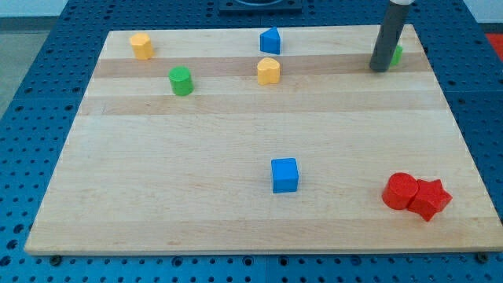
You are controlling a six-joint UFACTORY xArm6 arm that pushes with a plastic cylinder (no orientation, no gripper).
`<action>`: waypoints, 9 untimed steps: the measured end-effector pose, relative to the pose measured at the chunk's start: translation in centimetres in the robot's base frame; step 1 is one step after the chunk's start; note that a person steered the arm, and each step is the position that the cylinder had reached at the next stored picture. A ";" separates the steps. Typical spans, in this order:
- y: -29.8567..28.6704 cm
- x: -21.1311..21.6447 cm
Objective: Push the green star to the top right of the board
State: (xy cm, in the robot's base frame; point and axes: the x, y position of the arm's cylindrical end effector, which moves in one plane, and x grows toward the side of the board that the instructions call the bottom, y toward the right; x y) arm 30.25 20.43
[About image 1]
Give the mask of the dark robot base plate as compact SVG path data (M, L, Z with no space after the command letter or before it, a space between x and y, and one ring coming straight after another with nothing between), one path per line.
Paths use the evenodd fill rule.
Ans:
M218 13L223 15L301 13L302 0L215 0Z

